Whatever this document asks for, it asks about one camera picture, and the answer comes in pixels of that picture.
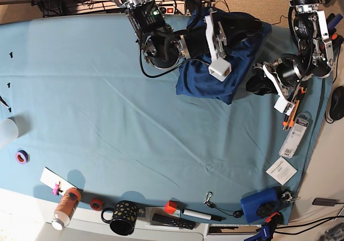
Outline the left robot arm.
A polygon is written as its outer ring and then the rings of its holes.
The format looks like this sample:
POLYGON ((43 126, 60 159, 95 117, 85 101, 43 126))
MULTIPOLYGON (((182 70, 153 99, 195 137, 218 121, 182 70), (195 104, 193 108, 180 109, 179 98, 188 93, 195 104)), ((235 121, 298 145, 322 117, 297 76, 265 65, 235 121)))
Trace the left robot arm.
POLYGON ((289 0, 288 24, 297 54, 285 53, 272 63, 255 64, 246 84, 256 95, 281 94, 287 100, 310 77, 328 77, 334 69, 334 48, 324 10, 330 0, 289 0))

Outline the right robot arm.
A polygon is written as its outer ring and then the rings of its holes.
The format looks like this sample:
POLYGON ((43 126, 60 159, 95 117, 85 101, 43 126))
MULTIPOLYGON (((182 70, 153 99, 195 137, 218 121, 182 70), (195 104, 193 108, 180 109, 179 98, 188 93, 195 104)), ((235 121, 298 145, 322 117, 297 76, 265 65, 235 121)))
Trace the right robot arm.
POLYGON ((165 21, 156 0, 120 0, 138 37, 140 55, 147 63, 173 69, 180 58, 195 59, 209 55, 213 60, 226 57, 242 41, 256 36, 263 23, 246 13, 222 13, 209 9, 203 16, 203 4, 185 0, 194 8, 194 18, 184 30, 174 31, 165 21))

